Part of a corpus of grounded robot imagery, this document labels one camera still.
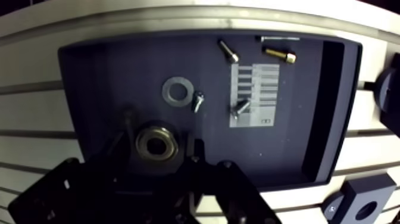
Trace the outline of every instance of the slatwall groove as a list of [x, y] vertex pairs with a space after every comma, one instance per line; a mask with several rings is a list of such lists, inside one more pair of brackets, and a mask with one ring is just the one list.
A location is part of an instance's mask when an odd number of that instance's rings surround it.
[[38, 173], [46, 173], [70, 157], [84, 161], [79, 143], [75, 139], [0, 136], [0, 167], [2, 163], [13, 164], [28, 170], [35, 168], [37, 172], [41, 171]]
[[0, 136], [45, 138], [45, 139], [77, 139], [75, 132], [50, 130], [0, 130]]
[[61, 80], [39, 82], [39, 83], [27, 83], [27, 84], [0, 87], [0, 95], [22, 94], [22, 93], [40, 92], [40, 91], [53, 91], [61, 89], [64, 89], [64, 85]]

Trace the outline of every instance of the mounting hole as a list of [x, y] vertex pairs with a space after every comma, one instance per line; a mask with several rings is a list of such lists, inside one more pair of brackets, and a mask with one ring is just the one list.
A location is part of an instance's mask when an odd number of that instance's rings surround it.
[[163, 155], [167, 150], [165, 142], [160, 138], [152, 138], [147, 141], [147, 151], [153, 155]]
[[356, 220], [363, 220], [363, 219], [367, 218], [369, 215], [372, 214], [372, 212], [375, 211], [377, 205], [378, 205], [378, 203], [376, 203], [376, 201], [372, 201], [372, 202], [364, 205], [358, 211], [358, 213], [355, 215], [355, 219]]
[[170, 96], [175, 100], [183, 100], [188, 95], [188, 90], [180, 83], [171, 85]]

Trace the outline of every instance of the screw head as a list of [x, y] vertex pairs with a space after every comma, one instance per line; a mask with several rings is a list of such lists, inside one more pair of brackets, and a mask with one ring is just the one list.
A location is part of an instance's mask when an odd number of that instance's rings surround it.
[[294, 63], [296, 62], [296, 55], [295, 55], [295, 54], [288, 53], [288, 54], [286, 55], [286, 62], [287, 62], [287, 63], [290, 63], [290, 64], [294, 64]]

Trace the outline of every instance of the hex socket screw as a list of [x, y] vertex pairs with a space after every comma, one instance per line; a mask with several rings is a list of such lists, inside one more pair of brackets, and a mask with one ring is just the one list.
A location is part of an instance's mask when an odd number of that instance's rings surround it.
[[234, 109], [231, 111], [231, 114], [235, 120], [239, 118], [239, 116], [250, 106], [250, 100], [245, 99], [239, 102]]
[[283, 61], [289, 64], [294, 64], [296, 62], [296, 55], [294, 53], [286, 53], [268, 48], [264, 49], [263, 52], [268, 55], [281, 58]]
[[218, 40], [218, 45], [221, 47], [222, 51], [224, 52], [226, 58], [232, 63], [239, 62], [239, 56], [233, 50], [231, 50], [228, 45], [223, 40]]

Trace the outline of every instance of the metal shaft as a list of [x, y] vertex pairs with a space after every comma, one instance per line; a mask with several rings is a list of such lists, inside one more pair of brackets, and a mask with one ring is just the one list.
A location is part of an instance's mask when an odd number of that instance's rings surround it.
[[224, 49], [225, 53], [228, 55], [233, 55], [233, 51], [226, 45], [226, 43], [223, 40], [219, 40], [218, 44]]
[[204, 102], [204, 94], [202, 92], [195, 92], [193, 95], [192, 111], [197, 113], [200, 105]]
[[231, 114], [234, 119], [238, 119], [247, 108], [250, 106], [250, 100], [245, 99], [237, 104], [237, 106], [232, 110]]
[[239, 56], [237, 53], [232, 51], [228, 45], [223, 40], [218, 41], [218, 45], [221, 47], [222, 51], [224, 52], [226, 58], [231, 62], [231, 63], [237, 63], [239, 61]]
[[294, 53], [280, 52], [268, 48], [264, 49], [264, 52], [268, 55], [281, 58], [283, 61], [289, 64], [294, 64], [296, 62], [296, 55]]
[[272, 49], [265, 49], [265, 53], [273, 55], [275, 57], [286, 59], [286, 54], [282, 53], [282, 52], [279, 52], [279, 51], [275, 51], [275, 50], [272, 50]]

